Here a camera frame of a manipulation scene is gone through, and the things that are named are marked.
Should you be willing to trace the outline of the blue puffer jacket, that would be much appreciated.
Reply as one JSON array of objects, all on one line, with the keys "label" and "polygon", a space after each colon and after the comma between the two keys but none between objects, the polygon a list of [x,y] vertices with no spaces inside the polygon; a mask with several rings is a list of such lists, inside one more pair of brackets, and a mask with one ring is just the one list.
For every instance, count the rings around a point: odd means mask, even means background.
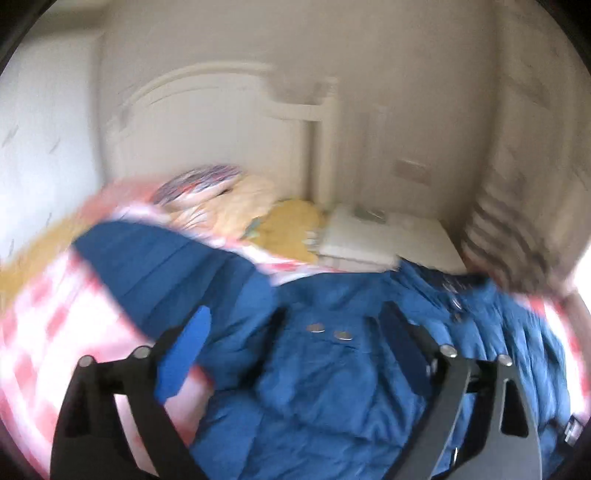
[{"label": "blue puffer jacket", "polygon": [[[119,221],[96,225],[74,246],[150,346],[195,308],[211,311],[190,369],[211,389],[197,433],[183,441],[203,479],[388,479],[430,401],[412,390],[381,332],[387,303],[465,358],[513,360],[537,428],[539,479],[571,452],[562,345],[488,277],[405,261],[394,271],[274,286],[231,252]],[[466,395],[435,479],[465,443],[475,406]]]}]

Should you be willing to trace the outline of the pink white checkered bedsheet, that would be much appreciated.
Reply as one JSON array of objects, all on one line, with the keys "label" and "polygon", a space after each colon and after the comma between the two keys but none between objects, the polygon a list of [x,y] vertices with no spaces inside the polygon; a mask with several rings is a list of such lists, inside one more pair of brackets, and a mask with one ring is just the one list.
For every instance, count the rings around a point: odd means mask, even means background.
[{"label": "pink white checkered bedsheet", "polygon": [[[8,267],[1,267],[1,420],[25,460],[49,478],[53,436],[67,386],[79,357],[118,360],[148,343],[132,326],[71,242],[100,220],[125,219],[166,225],[167,214],[149,203],[162,182],[123,180],[104,187],[70,217],[46,229]],[[274,284],[311,275],[345,277],[338,270],[284,259],[223,237],[206,244],[252,261]],[[557,302],[517,296],[544,318],[566,355],[570,413],[590,416],[590,384],[572,322]],[[211,383],[193,368],[180,393],[166,403],[188,446],[197,433]]]}]

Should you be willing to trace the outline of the patterned window curtain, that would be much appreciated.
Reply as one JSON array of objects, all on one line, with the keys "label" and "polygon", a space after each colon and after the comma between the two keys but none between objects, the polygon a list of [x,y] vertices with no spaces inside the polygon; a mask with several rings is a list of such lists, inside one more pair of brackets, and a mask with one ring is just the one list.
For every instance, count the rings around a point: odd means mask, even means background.
[{"label": "patterned window curtain", "polygon": [[505,289],[567,292],[590,244],[590,72],[554,1],[498,1],[487,170],[462,241]]}]

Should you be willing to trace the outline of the white bedside table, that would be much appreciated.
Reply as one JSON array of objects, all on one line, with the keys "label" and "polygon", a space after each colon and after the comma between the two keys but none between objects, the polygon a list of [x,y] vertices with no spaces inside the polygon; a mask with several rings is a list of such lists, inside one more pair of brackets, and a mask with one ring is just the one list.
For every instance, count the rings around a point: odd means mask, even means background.
[{"label": "white bedside table", "polygon": [[318,263],[342,271],[384,271],[406,259],[451,273],[466,266],[437,220],[388,213],[383,223],[349,205],[332,211],[318,242]]}]

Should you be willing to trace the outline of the yellow pillow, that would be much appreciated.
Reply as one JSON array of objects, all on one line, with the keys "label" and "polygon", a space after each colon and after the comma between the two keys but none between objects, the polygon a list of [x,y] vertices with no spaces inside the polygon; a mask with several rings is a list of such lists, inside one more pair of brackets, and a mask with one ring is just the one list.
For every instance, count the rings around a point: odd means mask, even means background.
[{"label": "yellow pillow", "polygon": [[228,191],[197,206],[170,214],[170,224],[197,234],[238,240],[253,220],[266,216],[276,203],[276,186],[269,179],[245,175]]}]

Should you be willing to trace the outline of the colourful patterned pillow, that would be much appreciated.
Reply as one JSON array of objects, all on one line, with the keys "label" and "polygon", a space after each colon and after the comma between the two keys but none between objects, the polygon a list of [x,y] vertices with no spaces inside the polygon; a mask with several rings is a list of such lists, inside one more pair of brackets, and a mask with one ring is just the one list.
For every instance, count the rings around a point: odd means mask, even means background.
[{"label": "colourful patterned pillow", "polygon": [[235,165],[204,165],[162,184],[151,196],[151,202],[171,210],[187,209],[220,195],[242,176],[242,168]]}]

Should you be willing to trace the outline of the yellow blanket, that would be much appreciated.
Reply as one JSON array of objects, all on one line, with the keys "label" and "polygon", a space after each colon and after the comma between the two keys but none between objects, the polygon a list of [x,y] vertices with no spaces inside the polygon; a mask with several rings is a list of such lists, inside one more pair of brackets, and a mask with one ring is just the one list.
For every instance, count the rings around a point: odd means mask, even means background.
[{"label": "yellow blanket", "polygon": [[284,200],[271,208],[247,240],[270,254],[315,264],[315,250],[324,226],[325,214],[314,203]]}]

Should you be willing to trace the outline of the white wardrobe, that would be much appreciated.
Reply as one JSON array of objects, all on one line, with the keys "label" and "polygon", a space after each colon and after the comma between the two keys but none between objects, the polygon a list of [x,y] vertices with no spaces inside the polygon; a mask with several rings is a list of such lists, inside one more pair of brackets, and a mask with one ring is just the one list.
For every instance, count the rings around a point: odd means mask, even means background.
[{"label": "white wardrobe", "polygon": [[96,30],[24,41],[1,75],[1,259],[103,184]]}]

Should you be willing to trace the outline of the white wooden headboard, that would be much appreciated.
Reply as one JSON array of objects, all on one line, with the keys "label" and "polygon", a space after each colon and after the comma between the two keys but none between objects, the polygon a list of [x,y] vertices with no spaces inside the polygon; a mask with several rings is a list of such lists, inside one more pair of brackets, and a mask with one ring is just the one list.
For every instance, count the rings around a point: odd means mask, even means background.
[{"label": "white wooden headboard", "polygon": [[103,128],[110,180],[175,176],[205,164],[235,164],[266,177],[280,196],[329,210],[338,170],[339,81],[327,78],[310,104],[280,101],[273,66],[204,62],[140,87]]}]

